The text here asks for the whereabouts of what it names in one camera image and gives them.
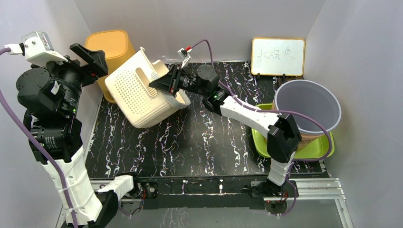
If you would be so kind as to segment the orange mesh basket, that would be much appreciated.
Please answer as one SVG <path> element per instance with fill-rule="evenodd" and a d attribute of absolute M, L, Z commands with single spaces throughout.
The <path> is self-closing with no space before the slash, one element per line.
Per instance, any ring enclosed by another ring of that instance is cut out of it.
<path fill-rule="evenodd" d="M 104 51 L 109 74 L 135 54 L 128 33 L 121 29 L 91 34 L 85 41 L 85 48 L 92 51 Z"/>

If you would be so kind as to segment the cream perforated basket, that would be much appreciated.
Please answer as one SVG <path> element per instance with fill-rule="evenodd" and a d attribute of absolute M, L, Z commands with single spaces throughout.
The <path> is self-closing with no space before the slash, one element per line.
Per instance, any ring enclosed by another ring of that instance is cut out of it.
<path fill-rule="evenodd" d="M 152 127 L 191 104 L 187 94 L 166 94 L 149 83 L 168 73 L 164 62 L 151 62 L 140 48 L 105 79 L 105 85 L 129 123 L 135 128 Z"/>

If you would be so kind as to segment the grey and tan bucket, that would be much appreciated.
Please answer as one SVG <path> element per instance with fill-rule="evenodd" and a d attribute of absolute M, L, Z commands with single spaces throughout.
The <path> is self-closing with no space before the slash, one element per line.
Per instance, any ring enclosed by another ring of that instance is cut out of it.
<path fill-rule="evenodd" d="M 341 105 L 334 94 L 309 80 L 291 80 L 281 85 L 275 93 L 272 109 L 306 115 L 329 132 L 342 118 Z"/>

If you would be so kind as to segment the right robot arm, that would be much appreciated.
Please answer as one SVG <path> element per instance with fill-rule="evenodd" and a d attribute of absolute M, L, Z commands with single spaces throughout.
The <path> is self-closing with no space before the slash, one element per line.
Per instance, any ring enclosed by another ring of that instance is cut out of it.
<path fill-rule="evenodd" d="M 152 73 L 149 86 L 171 96 L 180 90 L 199 94 L 203 97 L 203 105 L 210 112 L 237 120 L 265 136 L 271 164 L 266 182 L 258 189 L 274 197 L 286 191 L 289 169 L 302 139 L 291 114 L 274 114 L 271 110 L 258 109 L 239 100 L 220 81 L 220 76 L 210 65 L 200 66 L 195 75 L 174 65 L 161 76 Z"/>

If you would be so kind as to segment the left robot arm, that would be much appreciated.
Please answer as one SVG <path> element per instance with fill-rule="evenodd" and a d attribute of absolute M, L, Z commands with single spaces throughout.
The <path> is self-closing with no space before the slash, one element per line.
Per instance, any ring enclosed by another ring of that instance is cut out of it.
<path fill-rule="evenodd" d="M 131 174 L 94 190 L 87 173 L 77 109 L 83 87 L 108 74 L 105 53 L 72 44 L 70 50 L 85 61 L 82 65 L 36 41 L 17 48 L 31 63 L 16 81 L 17 100 L 26 108 L 23 129 L 36 161 L 59 193 L 66 227 L 104 228 L 125 194 L 136 198 L 142 192 L 141 183 Z"/>

